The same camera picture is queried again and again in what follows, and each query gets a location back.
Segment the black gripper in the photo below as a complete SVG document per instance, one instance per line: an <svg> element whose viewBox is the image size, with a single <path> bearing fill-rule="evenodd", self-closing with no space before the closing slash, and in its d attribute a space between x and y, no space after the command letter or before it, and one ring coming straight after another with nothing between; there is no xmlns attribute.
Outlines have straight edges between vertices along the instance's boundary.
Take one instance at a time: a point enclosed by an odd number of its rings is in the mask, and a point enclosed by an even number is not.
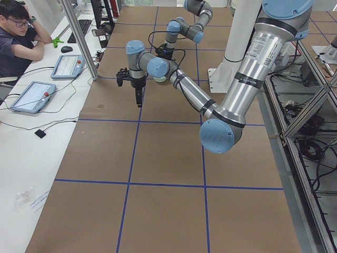
<svg viewBox="0 0 337 253"><path fill-rule="evenodd" d="M173 60L173 52L174 49L165 48L161 52L161 58L164 58L166 60Z"/></svg>
<svg viewBox="0 0 337 253"><path fill-rule="evenodd" d="M146 77L131 79L131 86L135 88L136 105L141 108L143 106L143 87L146 86Z"/></svg>

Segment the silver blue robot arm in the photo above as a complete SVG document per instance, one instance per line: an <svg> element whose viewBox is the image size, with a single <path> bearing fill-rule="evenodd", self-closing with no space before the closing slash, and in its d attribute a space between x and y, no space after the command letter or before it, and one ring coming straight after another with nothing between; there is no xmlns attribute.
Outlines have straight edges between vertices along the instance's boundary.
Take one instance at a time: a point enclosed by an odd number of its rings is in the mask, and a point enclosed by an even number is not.
<svg viewBox="0 0 337 253"><path fill-rule="evenodd" d="M237 1L226 51L234 53L230 85L221 104L211 99L174 60L153 55L139 40L129 41L127 79L142 103L147 74L169 80L206 121L200 128L202 145L213 153L227 152L241 138L245 115L287 42L305 38L312 1Z"/></svg>
<svg viewBox="0 0 337 253"><path fill-rule="evenodd" d="M184 18L177 17L168 22L164 43L156 49L159 57L171 60L178 36L199 43L204 37L204 29L213 17L213 10L207 1L184 1L184 8L198 17L194 24L188 24Z"/></svg>

